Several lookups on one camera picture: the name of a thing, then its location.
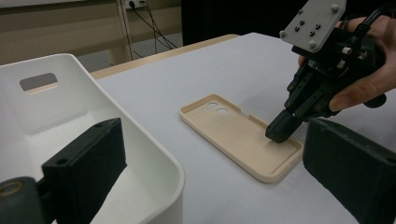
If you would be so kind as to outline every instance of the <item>bin handle hole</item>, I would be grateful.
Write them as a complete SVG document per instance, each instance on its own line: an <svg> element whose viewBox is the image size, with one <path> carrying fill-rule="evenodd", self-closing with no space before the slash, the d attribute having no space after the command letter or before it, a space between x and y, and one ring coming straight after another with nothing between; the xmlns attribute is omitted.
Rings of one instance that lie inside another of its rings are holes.
<svg viewBox="0 0 396 224"><path fill-rule="evenodd" d="M58 86L58 79L52 73L46 73L35 77L24 78L20 81L22 89L29 94L46 91Z"/></svg>

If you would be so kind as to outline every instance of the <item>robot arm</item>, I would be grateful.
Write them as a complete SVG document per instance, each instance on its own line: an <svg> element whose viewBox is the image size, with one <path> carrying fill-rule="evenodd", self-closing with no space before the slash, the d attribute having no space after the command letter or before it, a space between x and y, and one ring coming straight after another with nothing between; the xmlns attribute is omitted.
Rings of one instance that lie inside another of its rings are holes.
<svg viewBox="0 0 396 224"><path fill-rule="evenodd" d="M305 60L287 87L289 98L285 109L266 130L266 137L275 142L286 141L309 118L335 116L338 112L329 108L332 97L384 63L379 47L365 35L371 24L396 4L379 7L353 33L334 28L345 5L346 0L309 0L280 32L281 39L291 43L292 51L304 56ZM382 94L365 105L379 107L386 100Z"/></svg>

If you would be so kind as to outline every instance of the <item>floor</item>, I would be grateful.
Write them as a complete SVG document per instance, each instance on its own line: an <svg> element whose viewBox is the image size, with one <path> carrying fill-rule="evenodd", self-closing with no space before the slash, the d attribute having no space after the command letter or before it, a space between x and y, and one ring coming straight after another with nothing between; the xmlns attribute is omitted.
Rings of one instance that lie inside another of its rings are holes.
<svg viewBox="0 0 396 224"><path fill-rule="evenodd" d="M149 39L141 42L133 43L134 60L147 57L156 53L168 51L169 49L180 48L183 46L182 33L166 35ZM88 72L94 72L112 66L107 58L107 51L99 51L88 55L78 56L78 60L82 63Z"/></svg>

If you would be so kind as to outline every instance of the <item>finger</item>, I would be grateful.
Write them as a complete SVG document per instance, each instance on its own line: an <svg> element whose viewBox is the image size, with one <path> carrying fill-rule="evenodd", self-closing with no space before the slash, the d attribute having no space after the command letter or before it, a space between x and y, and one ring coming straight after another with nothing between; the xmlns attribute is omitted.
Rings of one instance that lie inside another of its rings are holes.
<svg viewBox="0 0 396 224"><path fill-rule="evenodd" d="M386 63L368 77L364 77L334 95L329 103L331 111L340 111L363 104L393 89L396 81L395 65Z"/></svg>
<svg viewBox="0 0 396 224"><path fill-rule="evenodd" d="M346 23L344 29L346 29L347 31L352 33L355 31L356 27L358 27L358 25L364 21L364 19L365 19L364 17L361 17L361 18L350 20Z"/></svg>
<svg viewBox="0 0 396 224"><path fill-rule="evenodd" d="M305 60L304 56L298 57L298 65L301 66L303 64L304 60Z"/></svg>

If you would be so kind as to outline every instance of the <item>human hand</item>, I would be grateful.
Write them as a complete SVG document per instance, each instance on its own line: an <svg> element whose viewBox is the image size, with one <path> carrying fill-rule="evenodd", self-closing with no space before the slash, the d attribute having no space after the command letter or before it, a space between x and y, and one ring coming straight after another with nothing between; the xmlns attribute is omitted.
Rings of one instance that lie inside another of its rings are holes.
<svg viewBox="0 0 396 224"><path fill-rule="evenodd" d="M351 20L347 26L349 32L365 18ZM354 105L363 104L376 96L396 88L396 19L380 16L371 25L367 34L383 50L385 63L375 72L363 77L334 95L329 103L331 111L340 111ZM304 57L300 56L301 65Z"/></svg>

